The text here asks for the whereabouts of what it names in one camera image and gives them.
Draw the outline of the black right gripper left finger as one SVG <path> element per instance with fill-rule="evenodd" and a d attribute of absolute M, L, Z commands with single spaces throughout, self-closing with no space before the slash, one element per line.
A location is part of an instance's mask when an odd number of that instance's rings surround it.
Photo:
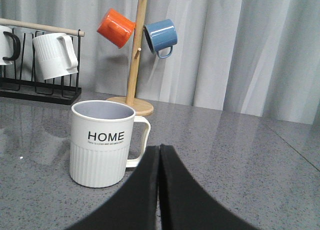
<path fill-rule="evenodd" d="M 160 147 L 148 146 L 138 166 L 117 192 L 69 230 L 154 230 Z"/>

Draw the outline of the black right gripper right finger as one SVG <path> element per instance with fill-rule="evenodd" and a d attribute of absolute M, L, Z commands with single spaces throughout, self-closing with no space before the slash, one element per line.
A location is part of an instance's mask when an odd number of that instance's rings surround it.
<path fill-rule="evenodd" d="M 253 230 L 192 177 L 171 145 L 160 146 L 159 204 L 164 230 Z"/>

